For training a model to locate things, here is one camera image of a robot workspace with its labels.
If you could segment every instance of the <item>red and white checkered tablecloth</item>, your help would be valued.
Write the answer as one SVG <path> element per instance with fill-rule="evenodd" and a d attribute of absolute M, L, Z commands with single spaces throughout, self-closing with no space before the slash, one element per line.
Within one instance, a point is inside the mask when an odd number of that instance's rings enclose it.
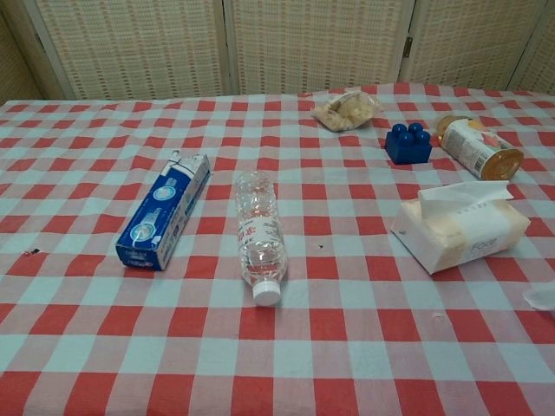
<path fill-rule="evenodd" d="M 0 414 L 555 414 L 555 320 L 522 297 L 555 279 L 555 98 L 362 89 L 384 111 L 346 133 L 310 116 L 327 93 L 0 108 Z M 427 164 L 382 146 L 450 113 L 525 153 L 510 191 L 532 224 L 430 277 L 388 231 L 399 203 L 475 179 L 435 136 Z M 126 269 L 114 242 L 174 149 L 213 175 L 167 270 Z M 290 259 L 275 309 L 238 273 L 231 184 L 253 169 Z"/>

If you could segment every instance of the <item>bottle label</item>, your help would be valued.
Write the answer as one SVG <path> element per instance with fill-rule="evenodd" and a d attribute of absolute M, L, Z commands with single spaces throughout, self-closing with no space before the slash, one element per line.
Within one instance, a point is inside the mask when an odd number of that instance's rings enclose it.
<path fill-rule="evenodd" d="M 484 165 L 495 153 L 513 148 L 478 120 L 469 119 L 449 124 L 441 147 L 479 178 Z"/>
<path fill-rule="evenodd" d="M 278 222 L 271 217 L 247 219 L 239 226 L 238 241 L 241 247 L 257 241 L 281 243 Z"/>

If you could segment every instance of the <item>bottle cap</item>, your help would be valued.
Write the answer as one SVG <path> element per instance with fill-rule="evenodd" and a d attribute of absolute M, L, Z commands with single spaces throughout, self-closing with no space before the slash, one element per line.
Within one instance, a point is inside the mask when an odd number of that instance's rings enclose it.
<path fill-rule="evenodd" d="M 281 300 L 279 283 L 273 281 L 256 283 L 252 287 L 252 297 L 258 306 L 275 305 Z"/>

